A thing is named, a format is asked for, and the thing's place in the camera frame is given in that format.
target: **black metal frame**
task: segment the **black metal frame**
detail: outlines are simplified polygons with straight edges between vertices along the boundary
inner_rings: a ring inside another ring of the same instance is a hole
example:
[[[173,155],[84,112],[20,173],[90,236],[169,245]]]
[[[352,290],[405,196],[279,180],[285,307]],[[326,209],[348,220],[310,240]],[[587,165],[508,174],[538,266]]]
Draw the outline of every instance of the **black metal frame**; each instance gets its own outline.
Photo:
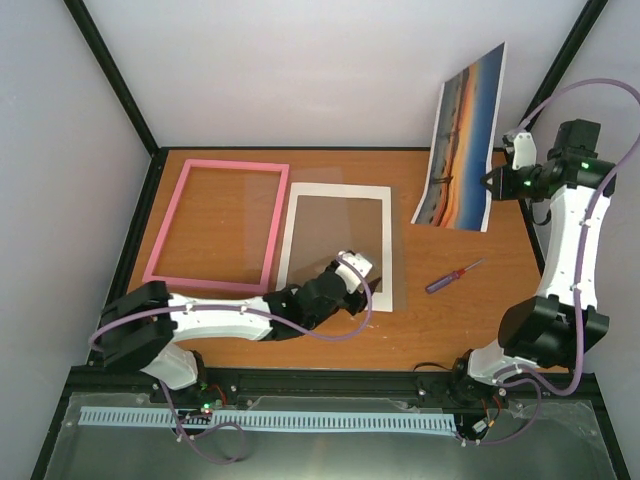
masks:
[[[187,149],[187,147],[159,148],[138,109],[115,61],[111,57],[107,46],[91,19],[82,0],[64,0],[69,12],[78,24],[87,44],[91,48],[96,60],[100,64],[105,76],[114,89],[119,101],[125,109],[140,140],[151,157],[149,170],[145,178],[136,210],[129,227],[125,245],[118,262],[113,282],[107,297],[107,303],[126,292],[133,266],[138,255],[142,237],[146,229],[151,208],[162,177],[162,172],[171,149]],[[607,0],[588,0],[569,32],[558,55],[553,61],[543,82],[527,111],[526,117],[541,101],[548,97],[558,86],[564,73],[569,67],[580,46],[595,24]],[[421,150],[418,148],[366,148],[366,147],[196,147],[195,149],[272,149],[272,150]],[[531,213],[526,205],[520,204],[523,220],[531,247],[536,258],[539,271],[544,270],[544,256],[533,226]],[[71,369],[60,402],[51,422],[51,427],[44,441],[36,467],[32,474],[33,480],[44,478],[49,459],[55,446],[55,441],[64,418],[71,394],[76,392],[148,392],[153,394],[154,380],[144,374],[114,375],[104,373],[98,368],[99,359],[90,355],[87,366]],[[482,413],[480,408],[461,408],[448,400],[438,400],[434,396],[420,396],[418,391],[429,389],[430,385],[442,383],[446,372],[350,372],[350,371],[313,371],[299,370],[282,372],[281,370],[251,370],[251,369],[208,369],[209,375],[216,378],[221,387],[229,393],[236,404],[242,406],[249,399],[262,395],[295,395],[295,396],[323,396],[332,397],[363,397],[363,398],[392,398],[403,400],[421,407],[442,408],[446,412],[464,415]],[[556,383],[568,383],[567,374],[552,374],[548,377]],[[519,398],[534,398],[532,390],[526,388],[515,389],[514,394]],[[596,412],[598,423],[605,443],[609,450],[614,470],[620,479],[627,479],[627,471],[620,447],[611,426],[609,415],[600,394],[596,379],[586,375],[573,398],[591,401]]]

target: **white wall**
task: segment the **white wall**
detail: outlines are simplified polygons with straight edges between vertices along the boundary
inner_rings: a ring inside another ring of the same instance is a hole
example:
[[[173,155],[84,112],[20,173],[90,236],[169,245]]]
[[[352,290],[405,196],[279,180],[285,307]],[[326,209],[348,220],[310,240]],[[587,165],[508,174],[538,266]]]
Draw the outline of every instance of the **white wall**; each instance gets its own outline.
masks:
[[[86,1],[165,146],[428,146],[440,84],[506,40],[505,132],[584,3]]]
[[[640,3],[609,2],[578,53],[563,86],[591,77],[624,80],[640,89]],[[575,118],[602,123],[600,158],[617,162],[640,132],[640,107],[626,92],[584,87],[549,107],[534,127],[539,153],[553,144],[560,123]],[[633,478],[640,478],[640,152],[618,176],[601,234],[596,291],[598,310],[611,317],[607,336],[587,355]],[[538,209],[544,218],[545,207]],[[545,245],[549,228],[539,228]]]
[[[148,156],[62,1],[0,2],[0,478],[86,361]]]

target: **pink frame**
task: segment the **pink frame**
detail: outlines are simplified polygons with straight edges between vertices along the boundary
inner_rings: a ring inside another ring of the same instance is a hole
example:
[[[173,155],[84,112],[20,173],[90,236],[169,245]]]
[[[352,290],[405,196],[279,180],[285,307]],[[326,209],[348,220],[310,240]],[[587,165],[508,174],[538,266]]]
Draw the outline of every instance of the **pink frame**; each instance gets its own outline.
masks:
[[[221,282],[217,280],[198,280],[194,278],[177,278],[177,277],[164,277],[160,275],[154,275],[153,271],[156,268],[162,247],[164,246],[169,228],[171,227],[171,221],[173,215],[176,213],[182,191],[187,183],[187,177],[192,168],[220,168],[227,170],[249,170],[256,172],[280,172],[280,183],[278,184],[278,193],[276,195],[276,205],[273,209],[273,218],[271,219],[271,227],[269,229],[269,238],[267,240],[267,251],[264,256],[264,262],[262,263],[262,273],[260,275],[260,283],[235,283],[235,282]],[[184,162],[184,167],[180,172],[180,178],[171,196],[169,207],[165,213],[164,220],[160,226],[160,231],[156,237],[156,243],[151,250],[151,256],[149,262],[142,275],[143,282],[150,282],[152,280],[161,280],[167,285],[174,287],[192,287],[192,288],[210,288],[216,290],[224,290],[231,292],[247,292],[262,294],[268,289],[269,275],[271,274],[271,264],[273,263],[274,251],[276,248],[276,238],[278,236],[278,225],[280,224],[280,218],[282,217],[282,207],[284,205],[284,197],[287,189],[287,179],[289,177],[289,165],[279,163],[257,163],[257,162],[236,162],[226,160],[194,160],[190,159]]]

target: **wooden surface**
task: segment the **wooden surface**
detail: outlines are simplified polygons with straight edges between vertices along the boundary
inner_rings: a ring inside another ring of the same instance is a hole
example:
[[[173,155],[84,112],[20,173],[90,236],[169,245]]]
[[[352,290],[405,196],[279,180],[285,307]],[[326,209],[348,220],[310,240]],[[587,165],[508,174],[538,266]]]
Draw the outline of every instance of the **wooden surface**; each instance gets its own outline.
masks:
[[[374,313],[370,328],[346,342],[308,337],[284,342],[217,338],[181,346],[199,351],[208,366],[407,370],[422,361],[451,365],[469,348],[492,341],[504,311],[532,296],[540,277],[517,202],[493,203],[487,233],[410,224],[424,187],[428,155],[420,151],[173,150],[129,288],[141,284],[186,159],[288,163],[294,181],[339,179],[349,184],[388,185],[395,192],[394,201],[399,202],[394,208],[400,215],[402,238],[394,241],[402,241],[404,251],[405,283],[400,286],[406,289],[406,309]],[[495,154],[494,163],[501,161],[502,155]],[[266,232],[271,220],[270,199],[275,198],[276,181],[275,177],[243,178],[211,171],[194,177],[187,183],[185,203],[176,212],[158,265],[160,273],[231,281],[258,278],[264,255],[261,235],[266,238],[261,232]],[[256,201],[256,196],[264,201]],[[284,220],[285,214],[272,273],[278,267]],[[463,279],[434,295],[424,292],[427,283],[482,257],[487,261]],[[220,292],[174,290],[199,297],[238,298]],[[340,312],[317,331],[344,334],[362,318]]]

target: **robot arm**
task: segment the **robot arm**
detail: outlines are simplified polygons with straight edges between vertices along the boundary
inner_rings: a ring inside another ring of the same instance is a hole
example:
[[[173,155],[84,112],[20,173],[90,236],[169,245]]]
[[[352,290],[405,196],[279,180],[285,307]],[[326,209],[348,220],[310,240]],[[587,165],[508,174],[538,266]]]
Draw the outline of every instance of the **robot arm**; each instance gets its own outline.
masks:
[[[362,255],[353,252],[342,252],[341,260],[363,278],[372,268]],[[379,281],[369,284],[371,291]],[[269,317],[276,315],[313,330],[340,309],[352,315],[364,310],[367,299],[358,290],[360,286],[358,276],[337,261],[302,286],[288,285],[260,297],[237,301],[170,294],[164,282],[149,282],[105,307],[101,326],[162,307],[175,311],[141,318],[105,332],[100,340],[104,366],[111,372],[141,370],[173,390],[185,388],[198,381],[204,365],[196,352],[185,351],[176,342],[213,337],[253,341],[294,338],[302,333]]]
[[[580,231],[595,189],[614,166],[597,159],[594,149],[599,130],[599,124],[584,120],[562,124],[548,162],[542,165],[536,164],[530,133],[507,135],[510,164],[483,178],[494,200],[550,199],[551,239],[535,296],[507,310],[496,340],[456,362],[454,390],[461,401],[486,396],[496,384],[521,373],[520,367],[575,366],[573,289]],[[611,182],[599,199],[585,244],[579,285],[585,308],[585,351],[606,334],[609,325],[609,318],[596,311],[594,270],[600,228],[614,188]]]

